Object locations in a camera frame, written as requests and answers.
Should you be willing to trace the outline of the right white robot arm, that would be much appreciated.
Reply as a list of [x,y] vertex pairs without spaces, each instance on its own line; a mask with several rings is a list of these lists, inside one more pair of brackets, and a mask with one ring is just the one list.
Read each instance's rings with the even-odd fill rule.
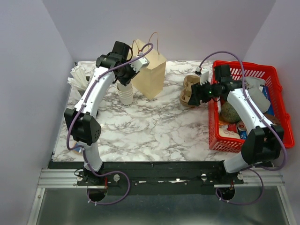
[[215,173],[217,181],[225,184],[233,178],[233,173],[277,159],[284,148],[284,129],[264,117],[245,89],[244,80],[233,79],[228,64],[215,66],[213,72],[216,83],[193,84],[188,104],[200,105],[223,97],[236,110],[248,132],[240,153],[225,160],[224,167]]

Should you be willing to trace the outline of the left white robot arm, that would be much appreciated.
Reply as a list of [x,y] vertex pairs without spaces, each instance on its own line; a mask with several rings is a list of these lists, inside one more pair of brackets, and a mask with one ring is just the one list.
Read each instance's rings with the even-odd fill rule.
[[124,86],[129,85],[139,71],[149,64],[142,53],[127,60],[130,51],[129,45],[116,41],[111,52],[98,57],[94,75],[84,95],[73,109],[67,108],[64,112],[67,138],[73,138],[82,149],[84,168],[90,171],[88,180],[93,185],[101,184],[104,179],[100,171],[103,162],[97,146],[101,134],[101,125],[96,120],[98,106],[111,84],[119,81]]

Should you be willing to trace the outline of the brown cardboard cup carrier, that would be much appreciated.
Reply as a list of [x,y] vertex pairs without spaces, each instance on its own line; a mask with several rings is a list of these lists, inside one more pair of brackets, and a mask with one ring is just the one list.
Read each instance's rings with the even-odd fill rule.
[[180,103],[189,108],[194,108],[195,105],[189,105],[188,102],[191,98],[192,89],[191,86],[200,81],[200,77],[197,75],[187,75],[183,80],[183,89],[180,92]]

